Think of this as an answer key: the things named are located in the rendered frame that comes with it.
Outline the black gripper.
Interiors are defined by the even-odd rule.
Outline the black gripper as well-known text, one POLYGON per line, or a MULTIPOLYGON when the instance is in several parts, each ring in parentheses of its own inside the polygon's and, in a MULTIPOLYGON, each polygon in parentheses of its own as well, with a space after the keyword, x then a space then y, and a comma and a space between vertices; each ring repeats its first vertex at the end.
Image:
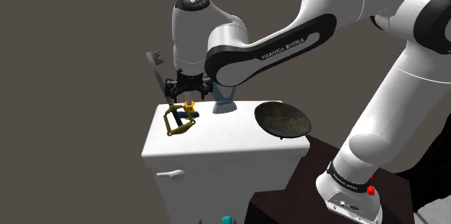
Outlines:
POLYGON ((189 76, 183 73, 182 69, 177 70, 177 79, 167 79, 164 84, 165 96, 176 100, 183 92, 198 91, 201 100, 213 91, 213 81, 210 78, 203 78, 203 73, 189 76))

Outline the grey toothed flat tool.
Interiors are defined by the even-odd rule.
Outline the grey toothed flat tool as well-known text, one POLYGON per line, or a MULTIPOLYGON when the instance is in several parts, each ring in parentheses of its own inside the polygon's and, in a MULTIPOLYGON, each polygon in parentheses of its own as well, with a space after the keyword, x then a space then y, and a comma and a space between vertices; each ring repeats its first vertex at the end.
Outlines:
POLYGON ((165 82, 164 82, 160 72, 158 71, 158 65, 160 65, 164 62, 164 60, 162 60, 162 58, 160 56, 161 56, 160 51, 146 53, 147 60, 150 62, 150 65, 154 71, 155 78, 158 81, 158 84, 161 88, 163 97, 166 99, 166 102, 167 102, 167 104, 169 104, 169 106, 173 106, 173 100, 166 96, 165 82))

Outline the blue grey glass vase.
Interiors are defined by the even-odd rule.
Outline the blue grey glass vase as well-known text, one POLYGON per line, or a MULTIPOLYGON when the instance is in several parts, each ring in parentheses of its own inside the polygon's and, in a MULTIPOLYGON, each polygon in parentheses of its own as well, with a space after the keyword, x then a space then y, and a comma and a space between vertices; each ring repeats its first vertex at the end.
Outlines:
POLYGON ((213 84, 212 95, 215 100, 215 104, 212 112, 214 114, 229 113, 237 109, 237 106, 233 100, 235 90, 235 87, 224 87, 216 83, 213 84))

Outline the white toilet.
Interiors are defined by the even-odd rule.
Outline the white toilet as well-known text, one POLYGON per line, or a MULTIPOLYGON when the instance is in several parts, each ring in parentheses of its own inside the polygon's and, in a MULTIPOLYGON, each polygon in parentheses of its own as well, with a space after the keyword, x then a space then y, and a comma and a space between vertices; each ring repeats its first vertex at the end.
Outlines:
POLYGON ((153 172, 171 224, 221 224, 231 216, 245 223, 253 194, 284 189, 310 144, 306 137, 279 139, 254 117, 257 101, 238 101, 229 113, 213 113, 214 102, 196 103, 195 124, 169 136, 167 105, 155 109, 142 150, 153 172))

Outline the dark round bowl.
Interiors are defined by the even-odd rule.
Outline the dark round bowl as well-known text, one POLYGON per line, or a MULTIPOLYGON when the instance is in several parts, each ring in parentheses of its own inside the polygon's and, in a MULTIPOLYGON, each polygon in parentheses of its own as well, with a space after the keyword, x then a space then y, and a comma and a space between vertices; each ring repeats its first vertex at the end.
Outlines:
POLYGON ((312 130, 309 118, 296 107, 278 101, 267 101, 254 109, 258 125, 280 139, 302 137, 312 130))

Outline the dark brown robot stand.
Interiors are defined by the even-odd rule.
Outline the dark brown robot stand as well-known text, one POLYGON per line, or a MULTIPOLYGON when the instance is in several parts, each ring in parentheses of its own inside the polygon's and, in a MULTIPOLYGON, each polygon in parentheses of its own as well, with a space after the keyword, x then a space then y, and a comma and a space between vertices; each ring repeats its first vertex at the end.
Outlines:
MULTIPOLYGON (((312 136, 310 148, 296 166, 284 190, 264 191, 251 198, 244 224, 357 224, 331 212, 318 194, 315 181, 335 157, 338 148, 312 136)), ((407 180, 382 168, 373 187, 382 204, 382 224, 415 224, 407 180)))

